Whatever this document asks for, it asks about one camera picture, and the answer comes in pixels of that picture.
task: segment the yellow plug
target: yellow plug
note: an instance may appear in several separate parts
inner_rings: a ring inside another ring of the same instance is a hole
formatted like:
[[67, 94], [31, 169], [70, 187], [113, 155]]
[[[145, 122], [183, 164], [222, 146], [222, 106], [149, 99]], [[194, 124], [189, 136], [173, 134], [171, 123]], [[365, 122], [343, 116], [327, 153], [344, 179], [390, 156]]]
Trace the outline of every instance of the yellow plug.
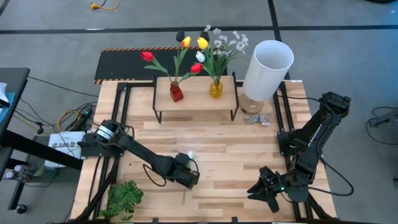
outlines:
[[91, 8], [91, 9], [99, 9], [100, 6], [97, 5], [96, 3], [92, 2], [92, 3], [90, 4], [90, 8]]

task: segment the tulip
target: tulip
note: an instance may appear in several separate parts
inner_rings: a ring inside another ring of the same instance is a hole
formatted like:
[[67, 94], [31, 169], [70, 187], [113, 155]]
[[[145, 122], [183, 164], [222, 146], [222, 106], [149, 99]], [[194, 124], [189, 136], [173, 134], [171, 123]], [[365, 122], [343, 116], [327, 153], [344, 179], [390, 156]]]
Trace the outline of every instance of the tulip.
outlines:
[[154, 55], [150, 52], [141, 52], [141, 57], [148, 62], [151, 62], [154, 59]]
[[199, 48], [201, 48], [202, 50], [203, 50], [203, 49], [206, 49], [207, 46], [209, 46], [209, 42], [207, 42], [207, 40], [204, 39], [203, 37], [199, 37], [199, 38], [198, 38], [198, 46], [199, 46]]
[[191, 43], [191, 37], [186, 37], [185, 39], [182, 40], [181, 45], [183, 47], [189, 47], [190, 43]]
[[203, 69], [203, 65], [202, 64], [194, 64], [191, 67], [191, 72], [192, 73], [199, 73], [201, 70]]
[[184, 40], [184, 38], [185, 38], [185, 33], [184, 33], [184, 31], [183, 31], [183, 30], [179, 30], [179, 31], [177, 32], [177, 35], [175, 36], [175, 39], [176, 39], [178, 42], [181, 42], [181, 41]]
[[204, 38], [207, 42], [210, 42], [209, 33], [203, 31], [200, 33], [200, 37]]
[[202, 63], [202, 62], [204, 62], [206, 60], [206, 57], [205, 57], [205, 55], [202, 52], [197, 52], [196, 56], [197, 56], [197, 59], [198, 59], [198, 61], [200, 63]]

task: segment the black desk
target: black desk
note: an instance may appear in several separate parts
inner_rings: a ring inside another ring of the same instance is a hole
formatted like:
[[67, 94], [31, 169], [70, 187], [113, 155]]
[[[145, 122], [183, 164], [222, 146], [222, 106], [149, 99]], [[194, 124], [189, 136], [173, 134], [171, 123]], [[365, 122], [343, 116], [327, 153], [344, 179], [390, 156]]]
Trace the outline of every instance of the black desk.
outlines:
[[[7, 83], [6, 92], [15, 93], [14, 101], [10, 105], [7, 115], [0, 122], [0, 174], [3, 175], [6, 169], [14, 169], [16, 165], [27, 164], [29, 156], [26, 161], [11, 158], [11, 154], [14, 149], [48, 161], [81, 170], [83, 165], [82, 160], [7, 130], [8, 124], [26, 86], [29, 72], [29, 68], [0, 68], [0, 82]], [[23, 186], [24, 184], [20, 182], [17, 184], [9, 204], [9, 210], [16, 209]]]

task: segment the red vase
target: red vase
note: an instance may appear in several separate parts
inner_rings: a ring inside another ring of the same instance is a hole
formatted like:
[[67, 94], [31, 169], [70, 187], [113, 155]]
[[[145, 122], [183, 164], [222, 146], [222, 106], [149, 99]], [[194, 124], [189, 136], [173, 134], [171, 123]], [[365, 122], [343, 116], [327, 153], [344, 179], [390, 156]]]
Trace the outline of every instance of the red vase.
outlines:
[[180, 87], [178, 86], [178, 83], [175, 81], [170, 83], [170, 96], [172, 97], [174, 102], [184, 99], [184, 96], [182, 95], [182, 91], [181, 91]]

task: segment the chair wheel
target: chair wheel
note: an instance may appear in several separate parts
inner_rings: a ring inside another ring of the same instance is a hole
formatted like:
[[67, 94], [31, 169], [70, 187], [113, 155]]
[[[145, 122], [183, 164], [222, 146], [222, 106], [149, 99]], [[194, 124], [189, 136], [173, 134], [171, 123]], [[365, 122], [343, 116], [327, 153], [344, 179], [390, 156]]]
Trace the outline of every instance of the chair wheel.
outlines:
[[26, 210], [27, 210], [26, 205], [23, 205], [23, 204], [18, 204], [17, 205], [16, 211], [17, 211], [18, 214], [23, 214], [23, 213], [26, 212]]

